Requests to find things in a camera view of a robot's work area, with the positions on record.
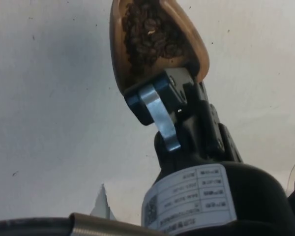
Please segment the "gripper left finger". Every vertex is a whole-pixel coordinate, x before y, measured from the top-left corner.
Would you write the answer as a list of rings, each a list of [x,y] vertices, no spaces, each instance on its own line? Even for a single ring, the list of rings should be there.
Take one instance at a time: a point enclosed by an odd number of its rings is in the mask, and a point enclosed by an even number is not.
[[[157,155],[178,152],[202,155],[195,107],[201,98],[202,86],[183,67],[166,68],[124,94],[127,106],[140,123],[157,127],[154,138]]]

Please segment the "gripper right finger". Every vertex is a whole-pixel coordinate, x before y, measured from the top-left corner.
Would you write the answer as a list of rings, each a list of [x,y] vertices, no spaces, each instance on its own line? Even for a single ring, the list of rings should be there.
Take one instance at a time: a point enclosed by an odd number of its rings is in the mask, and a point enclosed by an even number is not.
[[[242,158],[228,128],[221,123],[218,112],[210,103],[203,82],[197,84],[200,115],[205,132],[205,150],[216,161],[242,162]]]

